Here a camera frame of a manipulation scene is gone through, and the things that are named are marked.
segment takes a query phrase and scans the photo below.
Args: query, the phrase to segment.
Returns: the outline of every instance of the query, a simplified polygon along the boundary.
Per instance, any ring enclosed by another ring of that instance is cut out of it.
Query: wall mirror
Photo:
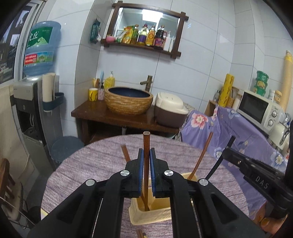
[[[178,51],[178,48],[184,22],[188,20],[188,16],[186,16],[185,12],[178,13],[148,5],[123,3],[122,1],[114,3],[112,7],[114,7],[114,12],[108,27],[107,36],[111,35],[114,36],[114,38],[111,38],[112,41],[109,41],[107,37],[106,39],[102,39],[101,43],[104,44],[104,47],[109,47],[113,44],[156,51],[170,55],[173,59],[181,56],[181,52]],[[156,33],[160,30],[161,26],[164,26],[164,37],[162,37],[162,42],[164,42],[164,45],[170,44],[170,47],[168,47],[168,49],[164,47],[163,49],[163,47],[157,48],[155,45],[137,44],[135,41],[129,41],[127,43],[125,41],[117,41],[116,37],[121,35],[125,27],[134,27],[138,25],[140,34],[145,24],[147,25],[147,32],[153,27]]]
[[[114,36],[117,36],[126,26],[139,25],[139,29],[147,24],[148,29],[155,26],[155,30],[164,26],[165,31],[170,33],[170,36],[176,37],[176,32],[179,24],[179,18],[164,14],[159,11],[152,11],[148,9],[133,9],[120,8],[118,19],[114,28]]]

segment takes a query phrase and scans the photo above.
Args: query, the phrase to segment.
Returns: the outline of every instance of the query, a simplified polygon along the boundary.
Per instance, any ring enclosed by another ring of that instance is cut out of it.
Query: floral bedsheet
[[[234,135],[236,139],[232,145],[233,149],[248,157],[263,161],[281,172],[286,170],[286,158],[272,148],[266,138],[250,122],[231,108],[217,106],[211,117],[207,117],[197,110],[191,112],[181,131],[182,141],[195,148],[203,149],[210,131],[213,131],[214,134],[207,152],[215,159],[221,156],[230,137]],[[255,211],[259,210],[266,199],[243,179],[243,174],[238,167],[225,160],[222,164],[239,183],[246,197],[250,217],[253,217]]]

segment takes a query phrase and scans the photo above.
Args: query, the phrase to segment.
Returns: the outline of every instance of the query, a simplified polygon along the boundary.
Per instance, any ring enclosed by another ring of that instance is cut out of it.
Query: gray bin lid
[[[84,144],[79,138],[64,136],[53,143],[51,147],[51,156],[57,163],[62,163],[63,160],[83,147]]]

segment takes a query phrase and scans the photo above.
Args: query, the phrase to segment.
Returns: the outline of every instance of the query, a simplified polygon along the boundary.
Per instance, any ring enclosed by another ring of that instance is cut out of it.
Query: wooden chopstick
[[[145,131],[144,135],[144,211],[149,211],[148,195],[149,195],[149,141],[150,132]]]
[[[144,234],[142,233],[142,230],[141,229],[137,229],[136,230],[136,234],[137,234],[137,237],[138,238],[144,238]]]
[[[188,180],[191,180],[191,179],[192,179],[192,177],[194,176],[196,170],[198,169],[198,167],[199,167],[199,165],[200,165],[200,162],[202,161],[202,158],[203,158],[203,156],[205,155],[205,153],[206,153],[206,151],[207,151],[207,148],[208,148],[209,143],[210,143],[210,141],[211,141],[211,139],[212,139],[212,136],[213,136],[213,132],[211,131],[211,132],[209,133],[209,137],[207,138],[207,141],[206,141],[206,143],[205,143],[205,146],[204,146],[204,148],[203,148],[203,150],[202,150],[202,152],[201,152],[201,154],[200,154],[200,157],[199,157],[199,159],[198,159],[198,161],[197,161],[197,163],[196,163],[196,165],[195,165],[193,171],[191,172],[191,174],[190,174],[190,175],[188,176],[188,178],[187,178]]]
[[[129,153],[128,153],[128,150],[127,150],[126,145],[122,144],[121,145],[121,149],[123,151],[124,158],[125,158],[126,162],[129,162],[130,161],[130,157],[129,157]]]

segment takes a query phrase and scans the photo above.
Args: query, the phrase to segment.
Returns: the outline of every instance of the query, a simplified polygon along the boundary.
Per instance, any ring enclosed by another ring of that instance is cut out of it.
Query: purple tablecloth
[[[42,209],[47,213],[51,212],[87,179],[101,181],[123,170],[126,161],[120,147],[122,144],[126,144],[130,158],[136,159],[139,148],[143,147],[143,137],[142,135],[110,137],[80,149],[63,161],[48,179]],[[167,161],[169,168],[178,173],[191,172],[202,151],[186,143],[155,135],[151,135],[150,145],[155,148],[156,156]],[[197,177],[205,177],[215,162],[216,160],[206,153],[196,171]],[[248,215],[245,196],[234,176],[224,166],[220,165],[210,182]],[[132,225],[128,212],[130,201],[129,198],[124,200],[121,238],[136,238],[136,229],[142,229],[148,238],[173,237],[171,220],[142,226]]]
[[[197,110],[191,112],[181,131],[182,141],[203,149],[210,131],[214,134],[207,152],[215,159],[220,157],[230,137],[234,135],[236,139],[232,145],[233,149],[282,172],[286,170],[287,161],[283,156],[270,146],[266,138],[249,121],[230,108],[217,106],[212,117],[207,117]],[[225,160],[222,164],[234,175],[243,190],[252,217],[266,201],[265,198],[243,179],[238,167]]]

